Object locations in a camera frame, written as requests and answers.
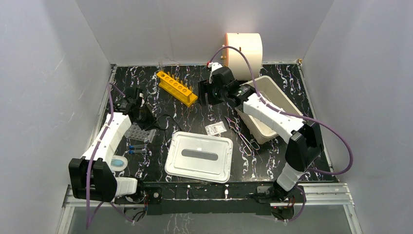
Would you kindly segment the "yellow test tube rack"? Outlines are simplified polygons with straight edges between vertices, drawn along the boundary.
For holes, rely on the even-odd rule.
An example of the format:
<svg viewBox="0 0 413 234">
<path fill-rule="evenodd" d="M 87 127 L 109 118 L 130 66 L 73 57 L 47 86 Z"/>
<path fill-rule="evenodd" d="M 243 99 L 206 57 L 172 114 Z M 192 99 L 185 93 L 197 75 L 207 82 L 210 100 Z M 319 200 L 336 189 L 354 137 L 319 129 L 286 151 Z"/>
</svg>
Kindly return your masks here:
<svg viewBox="0 0 413 234">
<path fill-rule="evenodd" d="M 171 77 L 164 71 L 157 72 L 156 76 L 160 79 L 158 86 L 187 107 L 193 105 L 197 101 L 198 96 L 194 94 L 191 86 L 185 86 L 181 81 Z"/>
</svg>

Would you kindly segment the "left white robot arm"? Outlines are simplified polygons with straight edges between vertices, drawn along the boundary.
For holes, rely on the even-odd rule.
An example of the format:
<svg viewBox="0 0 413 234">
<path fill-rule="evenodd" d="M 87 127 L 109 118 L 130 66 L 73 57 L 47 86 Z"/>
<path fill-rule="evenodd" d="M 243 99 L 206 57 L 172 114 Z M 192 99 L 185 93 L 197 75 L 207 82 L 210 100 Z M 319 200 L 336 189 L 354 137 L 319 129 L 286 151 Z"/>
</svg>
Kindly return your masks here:
<svg viewBox="0 0 413 234">
<path fill-rule="evenodd" d="M 75 198 L 111 202 L 126 195 L 134 203 L 143 201 L 146 193 L 140 180 L 133 176 L 115 177 L 110 167 L 121 139 L 133 124 L 144 131 L 157 127 L 144 91 L 137 87 L 127 88 L 119 102 L 110 102 L 110 113 L 93 144 L 80 158 L 69 162 Z"/>
</svg>

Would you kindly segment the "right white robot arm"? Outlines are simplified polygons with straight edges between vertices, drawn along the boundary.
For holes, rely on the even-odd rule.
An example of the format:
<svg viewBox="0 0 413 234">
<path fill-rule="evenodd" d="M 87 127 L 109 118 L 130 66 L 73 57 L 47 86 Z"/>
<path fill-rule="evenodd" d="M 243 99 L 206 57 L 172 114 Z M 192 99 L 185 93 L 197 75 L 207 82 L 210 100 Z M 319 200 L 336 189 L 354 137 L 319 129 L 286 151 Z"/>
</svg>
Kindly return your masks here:
<svg viewBox="0 0 413 234">
<path fill-rule="evenodd" d="M 209 79 L 198 83 L 202 105 L 226 103 L 250 115 L 276 132 L 287 143 L 286 164 L 274 183 L 275 198 L 288 201 L 293 188 L 312 162 L 323 152 L 319 124 L 303 116 L 286 113 L 264 98 L 255 86 L 241 84 L 232 71 L 209 63 Z"/>
</svg>

